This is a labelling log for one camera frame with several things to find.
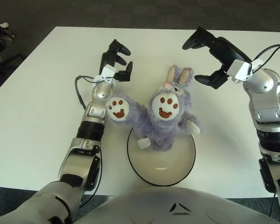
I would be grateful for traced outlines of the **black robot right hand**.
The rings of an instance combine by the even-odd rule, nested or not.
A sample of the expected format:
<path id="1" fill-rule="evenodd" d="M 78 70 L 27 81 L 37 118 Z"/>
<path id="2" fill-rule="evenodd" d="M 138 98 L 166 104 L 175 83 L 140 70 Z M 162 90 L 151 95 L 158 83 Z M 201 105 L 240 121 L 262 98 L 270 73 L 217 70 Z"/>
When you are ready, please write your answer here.
<path id="1" fill-rule="evenodd" d="M 197 30 L 186 40 L 182 49 L 198 49 L 208 47 L 209 52 L 220 63 L 221 68 L 214 71 L 210 76 L 195 75 L 194 78 L 201 84 L 218 89 L 227 80 L 227 71 L 232 65 L 233 61 L 238 59 L 247 63 L 251 63 L 251 59 L 235 45 L 223 37 L 215 37 L 209 31 L 198 27 Z"/>

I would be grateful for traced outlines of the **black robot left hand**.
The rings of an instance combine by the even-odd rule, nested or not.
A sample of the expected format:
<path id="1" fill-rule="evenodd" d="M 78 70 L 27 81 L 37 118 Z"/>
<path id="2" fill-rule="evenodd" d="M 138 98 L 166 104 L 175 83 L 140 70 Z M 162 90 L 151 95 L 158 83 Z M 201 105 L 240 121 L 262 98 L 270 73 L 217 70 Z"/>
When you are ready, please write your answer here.
<path id="1" fill-rule="evenodd" d="M 114 39 L 109 45 L 109 49 L 102 54 L 99 75 L 102 74 L 103 68 L 106 65 L 114 67 L 115 63 L 119 63 L 124 66 L 126 65 L 126 70 L 122 70 L 115 73 L 114 78 L 120 82 L 129 82 L 133 69 L 133 62 L 127 64 L 121 56 L 117 55 L 118 53 L 122 53 L 126 56 L 131 55 L 131 51 L 127 47 L 125 47 L 123 44 Z"/>

